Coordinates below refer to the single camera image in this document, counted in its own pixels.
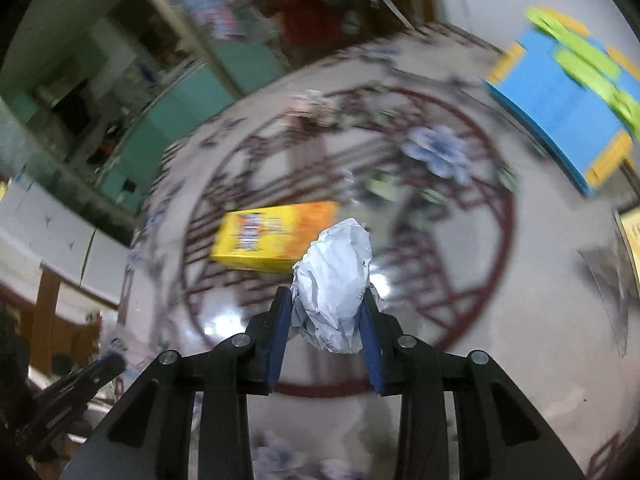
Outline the white paper ball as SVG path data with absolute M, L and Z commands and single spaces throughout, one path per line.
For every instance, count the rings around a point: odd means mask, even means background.
M 354 218 L 323 230 L 293 266 L 292 315 L 288 338 L 335 354 L 362 349 L 359 311 L 364 294 L 384 309 L 371 282 L 372 246 L 368 231 Z

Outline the yellow orange snack box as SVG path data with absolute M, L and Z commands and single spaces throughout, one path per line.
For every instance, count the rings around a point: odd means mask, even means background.
M 227 212 L 210 256 L 233 270 L 290 273 L 339 212 L 329 200 Z

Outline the teal kitchen cabinets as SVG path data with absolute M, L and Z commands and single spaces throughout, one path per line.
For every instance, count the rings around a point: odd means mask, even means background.
M 282 77 L 282 58 L 264 44 L 218 42 L 214 52 L 245 94 Z M 96 187 L 130 212 L 149 191 L 171 143 L 236 101 L 202 60 L 192 62 L 134 120 L 98 173 Z

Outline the brown wooden chair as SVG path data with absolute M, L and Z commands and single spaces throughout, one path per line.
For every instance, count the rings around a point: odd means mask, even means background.
M 29 343 L 29 365 L 50 375 L 55 356 L 67 356 L 85 366 L 99 352 L 100 323 L 77 324 L 56 314 L 58 294 L 70 281 L 46 266 L 35 301 L 1 281 L 1 299 L 20 312 L 20 335 Z

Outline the white refrigerator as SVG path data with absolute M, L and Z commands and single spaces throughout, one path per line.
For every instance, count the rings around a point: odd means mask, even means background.
M 20 283 L 40 266 L 118 304 L 128 248 L 53 198 L 28 177 L 10 181 L 1 199 L 1 261 Z

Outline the beige cartoon snack bag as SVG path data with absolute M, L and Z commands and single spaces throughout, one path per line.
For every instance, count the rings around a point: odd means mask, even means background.
M 636 288 L 639 288 L 639 203 L 617 209 L 615 220 L 626 247 Z

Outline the blue yellow folding stool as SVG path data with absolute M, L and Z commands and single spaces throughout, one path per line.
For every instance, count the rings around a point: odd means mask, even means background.
M 639 139 L 639 66 L 586 26 L 544 6 L 485 78 L 491 96 L 548 151 L 585 196 Z

